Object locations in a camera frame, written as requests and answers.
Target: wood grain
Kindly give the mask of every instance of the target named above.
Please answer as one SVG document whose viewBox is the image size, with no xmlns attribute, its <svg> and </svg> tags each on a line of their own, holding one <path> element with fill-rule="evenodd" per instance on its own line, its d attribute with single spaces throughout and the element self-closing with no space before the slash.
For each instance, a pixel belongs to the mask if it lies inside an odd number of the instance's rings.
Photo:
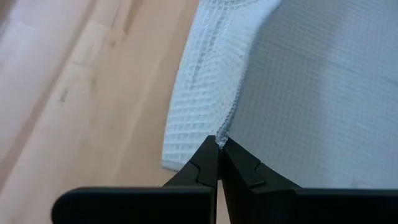
<svg viewBox="0 0 398 224">
<path fill-rule="evenodd" d="M 51 223 L 75 187 L 173 176 L 162 141 L 197 4 L 17 0 L 0 37 L 0 223 Z"/>
</svg>

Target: light wood surface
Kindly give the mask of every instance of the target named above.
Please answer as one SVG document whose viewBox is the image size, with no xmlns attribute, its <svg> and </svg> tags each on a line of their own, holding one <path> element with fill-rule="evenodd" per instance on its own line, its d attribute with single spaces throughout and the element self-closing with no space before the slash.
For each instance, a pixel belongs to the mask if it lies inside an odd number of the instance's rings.
<svg viewBox="0 0 398 224">
<path fill-rule="evenodd" d="M 79 186 L 162 185 L 198 0 L 15 0 L 0 30 L 0 223 L 51 223 Z M 219 221 L 227 222 L 223 194 Z"/>
</svg>

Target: wooden floor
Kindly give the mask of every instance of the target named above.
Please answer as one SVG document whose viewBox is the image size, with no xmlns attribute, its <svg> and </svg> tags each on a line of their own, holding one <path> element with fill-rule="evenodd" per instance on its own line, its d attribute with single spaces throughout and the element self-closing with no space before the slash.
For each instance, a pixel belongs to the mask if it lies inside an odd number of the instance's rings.
<svg viewBox="0 0 398 224">
<path fill-rule="evenodd" d="M 162 141 L 197 4 L 0 4 L 0 223 L 51 223 L 53 202 L 75 187 L 173 176 L 160 166 Z"/>
</svg>

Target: black plastic part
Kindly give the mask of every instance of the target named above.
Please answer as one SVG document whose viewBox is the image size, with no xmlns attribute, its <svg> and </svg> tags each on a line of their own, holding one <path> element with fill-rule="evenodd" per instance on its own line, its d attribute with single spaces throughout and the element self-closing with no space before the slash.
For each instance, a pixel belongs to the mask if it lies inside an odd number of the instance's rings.
<svg viewBox="0 0 398 224">
<path fill-rule="evenodd" d="M 215 223 L 218 152 L 208 136 L 161 188 L 72 190 L 55 202 L 53 223 Z"/>
<path fill-rule="evenodd" d="M 257 213 L 261 206 L 256 201 L 256 192 L 300 189 L 297 184 L 265 166 L 232 139 L 223 148 L 222 179 L 232 224 L 260 223 L 258 221 L 262 220 L 261 216 L 266 211 Z"/>
<path fill-rule="evenodd" d="M 54 204 L 54 224 L 213 223 L 210 187 L 82 188 Z"/>
<path fill-rule="evenodd" d="M 165 186 L 204 185 L 217 189 L 218 145 L 208 136 L 187 164 Z"/>
<path fill-rule="evenodd" d="M 223 150 L 229 219 L 237 223 L 398 223 L 398 190 L 303 189 L 229 139 Z"/>
<path fill-rule="evenodd" d="M 398 190 L 303 189 L 229 139 L 208 136 L 190 161 L 159 188 L 85 188 L 54 204 L 54 224 L 215 223 L 217 180 L 232 224 L 398 223 Z"/>
</svg>

